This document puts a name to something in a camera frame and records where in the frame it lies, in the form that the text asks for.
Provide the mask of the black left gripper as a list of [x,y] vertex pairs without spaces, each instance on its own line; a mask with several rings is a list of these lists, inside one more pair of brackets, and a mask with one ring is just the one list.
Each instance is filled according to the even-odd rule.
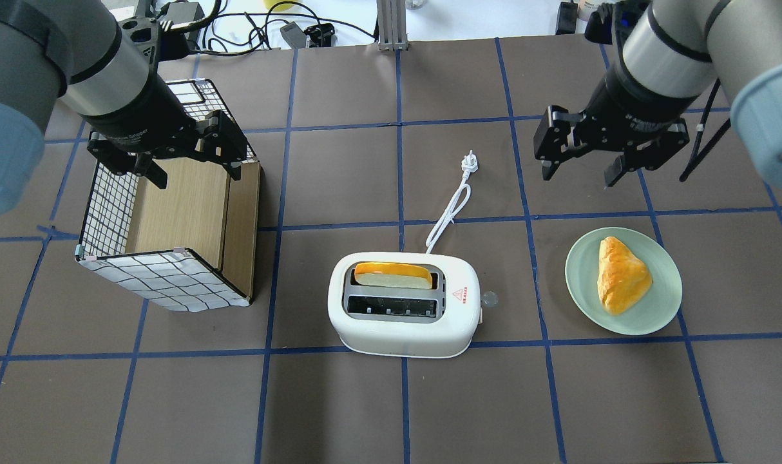
[[224,110],[210,111],[202,120],[185,117],[161,135],[149,136],[144,130],[133,140],[117,142],[96,130],[90,132],[86,149],[116,176],[134,174],[145,177],[158,189],[167,188],[167,173],[159,160],[193,159],[213,162],[239,181],[249,143],[237,122]]

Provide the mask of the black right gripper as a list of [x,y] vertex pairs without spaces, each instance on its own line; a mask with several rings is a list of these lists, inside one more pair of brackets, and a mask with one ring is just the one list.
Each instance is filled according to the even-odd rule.
[[630,127],[631,119],[568,112],[558,105],[548,106],[533,136],[533,156],[542,163],[542,177],[550,181],[559,166],[591,151],[619,152],[604,173],[606,188],[614,187],[628,173],[662,167],[689,143],[683,118],[668,122],[653,134]]

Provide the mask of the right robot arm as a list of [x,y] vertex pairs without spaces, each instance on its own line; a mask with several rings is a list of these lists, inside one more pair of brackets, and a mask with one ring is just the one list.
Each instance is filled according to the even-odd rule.
[[688,145],[683,112],[709,89],[724,92],[730,117],[682,178],[733,129],[759,176],[782,189],[782,1],[602,4],[584,35],[618,55],[582,111],[544,112],[533,156],[545,181],[591,151],[618,154],[605,170],[607,187],[629,171],[659,169]]

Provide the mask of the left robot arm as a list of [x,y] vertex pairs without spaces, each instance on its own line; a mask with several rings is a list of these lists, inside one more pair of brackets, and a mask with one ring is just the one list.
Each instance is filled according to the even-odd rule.
[[187,34],[220,7],[176,24],[118,21],[99,1],[0,1],[0,215],[22,200],[57,101],[91,126],[88,152],[116,176],[164,189],[158,162],[188,158],[240,179],[249,144],[234,119],[190,117],[157,71],[190,53]]

